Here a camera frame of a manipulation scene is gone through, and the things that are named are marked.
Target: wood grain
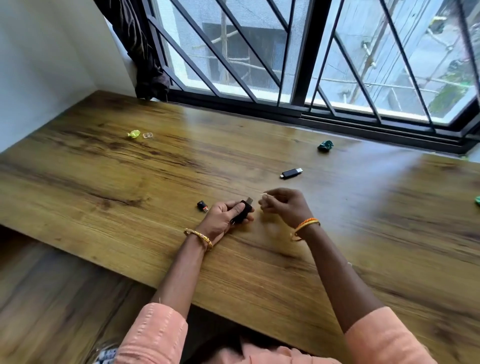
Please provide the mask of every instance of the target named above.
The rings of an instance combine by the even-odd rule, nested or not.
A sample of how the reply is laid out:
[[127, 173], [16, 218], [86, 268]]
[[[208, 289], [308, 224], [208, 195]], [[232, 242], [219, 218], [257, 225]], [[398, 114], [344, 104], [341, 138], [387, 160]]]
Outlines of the wood grain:
[[[133, 129], [154, 137], [127, 139]], [[335, 148], [319, 154], [325, 139]], [[0, 223], [154, 287], [204, 217], [199, 200], [277, 186], [304, 192], [438, 362], [478, 362], [479, 164], [97, 92], [0, 155]], [[206, 256], [194, 303], [348, 363], [306, 245], [255, 215]]]
[[1, 363], [83, 364], [102, 343], [121, 341], [153, 294], [150, 287], [2, 229]]

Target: dark green crumpled wrapper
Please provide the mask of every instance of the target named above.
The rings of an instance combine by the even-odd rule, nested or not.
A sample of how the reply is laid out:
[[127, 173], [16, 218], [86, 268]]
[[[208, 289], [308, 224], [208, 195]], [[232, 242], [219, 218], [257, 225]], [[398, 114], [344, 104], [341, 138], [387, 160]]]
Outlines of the dark green crumpled wrapper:
[[317, 147], [317, 149], [320, 150], [321, 152], [328, 152], [332, 148], [333, 148], [333, 142], [331, 140], [325, 140], [323, 143], [321, 143]]

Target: hand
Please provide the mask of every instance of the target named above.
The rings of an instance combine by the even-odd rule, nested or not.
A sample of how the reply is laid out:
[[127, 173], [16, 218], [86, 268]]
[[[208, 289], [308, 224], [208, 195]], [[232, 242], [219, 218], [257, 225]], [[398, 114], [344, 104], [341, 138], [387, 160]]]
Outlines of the hand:
[[258, 203], [263, 212], [280, 215], [282, 220], [294, 229], [306, 219], [313, 217], [305, 197], [299, 190], [275, 188], [265, 191]]
[[[225, 235], [231, 228], [230, 220], [236, 217], [245, 208], [245, 204], [240, 201], [217, 202], [208, 211], [203, 221], [196, 230], [207, 236], [213, 245]], [[253, 221], [253, 215], [249, 213], [242, 224]]]

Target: black window frame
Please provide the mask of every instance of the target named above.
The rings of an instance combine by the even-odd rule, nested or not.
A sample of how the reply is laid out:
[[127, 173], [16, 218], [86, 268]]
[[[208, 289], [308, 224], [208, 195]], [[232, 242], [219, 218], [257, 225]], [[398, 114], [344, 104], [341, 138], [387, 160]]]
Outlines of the black window frame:
[[[324, 27], [326, 25], [327, 17], [330, 11], [330, 6], [332, 2], [331, 0], [311, 0], [309, 3], [309, 8], [307, 10], [307, 18], [303, 31], [302, 43], [300, 45], [300, 54], [298, 57], [298, 63], [292, 88], [292, 96], [289, 104], [280, 103], [280, 96], [284, 81], [285, 64], [288, 56], [290, 30], [293, 21], [295, 0], [292, 0], [290, 16], [287, 20], [283, 19], [280, 11], [275, 6], [274, 0], [263, 0], [270, 5], [272, 11], [277, 16], [280, 23], [287, 32], [282, 74], [280, 79], [277, 79], [277, 81], [280, 82], [280, 91], [276, 103], [257, 100], [252, 94], [249, 94], [250, 99], [246, 99], [243, 97], [220, 94], [220, 92], [218, 92], [218, 90], [216, 89], [211, 89], [213, 91], [213, 94], [211, 94], [209, 92], [202, 92], [198, 89], [193, 90], [185, 86], [175, 76], [173, 70], [168, 66], [167, 58], [165, 56], [165, 50], [160, 38], [161, 32], [159, 31], [159, 27], [161, 27], [161, 21], [155, 19], [151, 1], [155, 0], [137, 0], [137, 5], [139, 5], [138, 8], [140, 8], [140, 21], [143, 23], [142, 27], [149, 33], [149, 40], [153, 40], [152, 46], [156, 49], [156, 55], [158, 57], [159, 63], [162, 65], [165, 72], [170, 76], [172, 84], [175, 83], [179, 87], [179, 90], [170, 90], [170, 93], [168, 95], [169, 102], [181, 103], [195, 107], [202, 107], [229, 113], [236, 113], [250, 117], [263, 118], [292, 125], [309, 127], [320, 131], [339, 133], [369, 140], [410, 146], [455, 155], [466, 154], [471, 148], [473, 148], [478, 142], [480, 142], [480, 80], [478, 78], [479, 70], [477, 69], [475, 62], [472, 62], [472, 68], [474, 75], [476, 76], [475, 88], [477, 90], [477, 97], [470, 101], [470, 103], [448, 125], [432, 123], [431, 118], [428, 114], [428, 110], [426, 112], [427, 118], [429, 119], [428, 123], [406, 119], [398, 119], [385, 115], [380, 116], [376, 112], [375, 106], [371, 104], [372, 101], [368, 95], [368, 92], [365, 93], [365, 90], [363, 90], [363, 94], [371, 105], [373, 115], [355, 112], [353, 110], [334, 109], [333, 107], [331, 107], [329, 101], [324, 97], [324, 93], [318, 85], [319, 82], [317, 83], [315, 94], [318, 92], [321, 95], [321, 97], [326, 103], [326, 106], [314, 106], [313, 99], [311, 104], [306, 104], [306, 97], [312, 79], [313, 68], [315, 66], [317, 53], [323, 38]], [[178, 0], [170, 1], [178, 9], [180, 2]], [[228, 10], [228, 7], [225, 5], [225, 3], [222, 2], [222, 0], [216, 1], [223, 10]], [[393, 21], [390, 14], [388, 13], [385, 0], [378, 1], [383, 8], [384, 14], [389, 24], [391, 25]], [[467, 52], [470, 55], [470, 59], [474, 59], [473, 48], [469, 38], [467, 23], [463, 13], [461, 0], [454, 1], [456, 3], [456, 9], [460, 18], [460, 29], [466, 45]], [[227, 13], [228, 17], [233, 16], [230, 12]], [[193, 20], [191, 19], [191, 17], [186, 17], [185, 19], [190, 24], [190, 26], [192, 26], [193, 29], [198, 33], [199, 27], [196, 24], [192, 24]], [[334, 29], [330, 36], [330, 41], [332, 41], [332, 39], [333, 41], [339, 41], [339, 46], [341, 49], [341, 40], [336, 37], [335, 26], [337, 22], [338, 16], [336, 17]], [[239, 30], [240, 35], [247, 41], [247, 44], [249, 44], [248, 39], [241, 32], [240, 25], [234, 18], [232, 23], [236, 25], [236, 28]], [[391, 26], [390, 29], [394, 35], [397, 45], [400, 48], [401, 56], [407, 66], [408, 73], [412, 75], [413, 72], [411, 71], [408, 60], [406, 59], [405, 53], [403, 51], [403, 46], [398, 38], [398, 35], [396, 34], [395, 27]], [[221, 63], [228, 63], [228, 61], [226, 61], [225, 59], [222, 60], [220, 59], [221, 57], [218, 58]], [[352, 72], [357, 72], [353, 65], [350, 64], [349, 66]], [[417, 94], [420, 94], [420, 102], [423, 106], [423, 109], [425, 110], [426, 106], [421, 97], [417, 82], [415, 81], [414, 77], [412, 77], [412, 80]]]

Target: sleeve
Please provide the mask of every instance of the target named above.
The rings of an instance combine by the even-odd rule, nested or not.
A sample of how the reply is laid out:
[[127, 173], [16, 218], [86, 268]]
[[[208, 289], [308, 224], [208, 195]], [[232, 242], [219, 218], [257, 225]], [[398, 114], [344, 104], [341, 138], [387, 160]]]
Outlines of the sleeve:
[[346, 332], [345, 339], [356, 363], [436, 363], [389, 307], [358, 320]]
[[114, 364], [178, 364], [188, 325], [160, 303], [142, 308], [117, 351]]

